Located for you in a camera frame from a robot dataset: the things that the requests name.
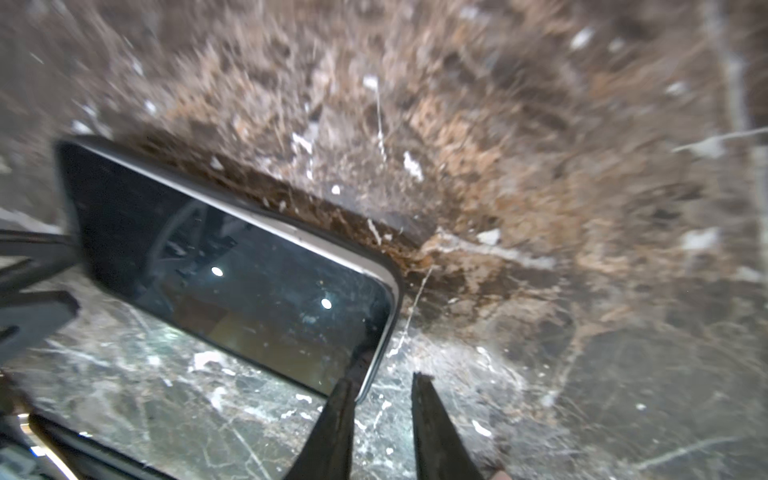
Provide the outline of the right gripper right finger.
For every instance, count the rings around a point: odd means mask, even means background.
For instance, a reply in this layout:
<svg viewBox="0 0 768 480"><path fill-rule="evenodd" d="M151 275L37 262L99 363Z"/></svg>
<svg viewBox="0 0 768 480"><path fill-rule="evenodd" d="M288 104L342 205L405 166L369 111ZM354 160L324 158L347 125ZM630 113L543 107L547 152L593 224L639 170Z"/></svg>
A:
<svg viewBox="0 0 768 480"><path fill-rule="evenodd" d="M413 375L411 400L417 478L482 479L431 376L420 372Z"/></svg>

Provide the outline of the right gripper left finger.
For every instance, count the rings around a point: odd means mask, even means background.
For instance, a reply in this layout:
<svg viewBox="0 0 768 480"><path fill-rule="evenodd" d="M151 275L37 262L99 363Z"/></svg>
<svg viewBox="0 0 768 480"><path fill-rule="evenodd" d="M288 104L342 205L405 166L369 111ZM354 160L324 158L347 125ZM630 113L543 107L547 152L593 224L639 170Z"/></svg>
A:
<svg viewBox="0 0 768 480"><path fill-rule="evenodd" d="M285 480L350 478L356 396L349 379L338 382Z"/></svg>

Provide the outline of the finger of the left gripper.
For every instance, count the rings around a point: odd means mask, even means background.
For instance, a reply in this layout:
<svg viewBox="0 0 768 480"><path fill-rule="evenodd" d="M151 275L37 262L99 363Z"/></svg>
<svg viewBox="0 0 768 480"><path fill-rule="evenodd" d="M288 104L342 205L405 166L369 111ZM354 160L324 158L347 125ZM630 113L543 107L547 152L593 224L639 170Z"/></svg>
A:
<svg viewBox="0 0 768 480"><path fill-rule="evenodd" d="M69 292L30 288L78 263L70 237L3 230L1 255L18 262L1 269L1 363L6 364L75 319L79 303Z"/></svg>

